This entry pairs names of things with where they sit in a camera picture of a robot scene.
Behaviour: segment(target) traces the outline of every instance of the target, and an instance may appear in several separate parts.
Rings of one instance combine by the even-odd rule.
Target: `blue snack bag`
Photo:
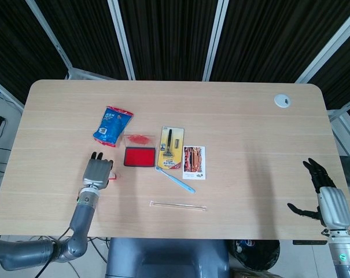
[[[133,116],[126,110],[107,106],[100,127],[93,134],[94,139],[103,145],[115,147],[119,135]]]

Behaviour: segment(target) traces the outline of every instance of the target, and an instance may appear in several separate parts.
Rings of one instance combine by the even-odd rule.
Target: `table top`
[[[287,94],[289,108],[275,105]],[[205,146],[195,194],[154,168],[123,166],[124,143],[93,140],[106,105],[135,115],[126,134],[183,127],[184,144]],[[32,85],[0,190],[1,235],[60,235],[69,226],[93,151],[118,175],[101,191],[89,236],[191,239],[322,239],[319,221],[293,214],[318,205],[308,157],[350,197],[320,90],[308,84],[37,81]],[[168,170],[178,178],[181,170]],[[150,207],[157,202],[207,211]]]

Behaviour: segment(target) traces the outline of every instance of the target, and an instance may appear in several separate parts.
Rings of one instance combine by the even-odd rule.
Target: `robotic arm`
[[[0,264],[5,270],[17,270],[68,262],[81,257],[87,250],[87,233],[93,220],[99,190],[108,185],[113,161],[102,160],[103,153],[93,152],[83,174],[84,187],[80,190],[77,206],[69,224],[73,235],[63,241],[36,240],[5,242],[0,240]]]
[[[328,236],[329,249],[338,278],[350,278],[350,212],[342,190],[338,189],[324,167],[313,159],[303,161],[312,177],[318,196],[318,211],[300,210],[288,203],[296,214],[320,220],[326,227],[322,232]]]

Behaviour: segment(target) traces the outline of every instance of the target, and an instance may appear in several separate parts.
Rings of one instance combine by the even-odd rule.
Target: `red object in plastic bag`
[[[127,147],[123,165],[128,167],[154,167],[155,161],[155,148]]]

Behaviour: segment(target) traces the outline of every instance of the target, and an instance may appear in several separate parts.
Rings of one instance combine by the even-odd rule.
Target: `dark curtain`
[[[231,0],[211,81],[295,82],[349,15],[349,0]]]
[[[119,3],[137,80],[202,80],[217,0]]]
[[[25,1],[0,1],[0,84],[25,103],[39,79],[64,79],[67,68]]]
[[[36,0],[73,67],[127,79],[107,0]]]
[[[350,37],[309,83],[321,89],[327,109],[339,109],[350,102]]]

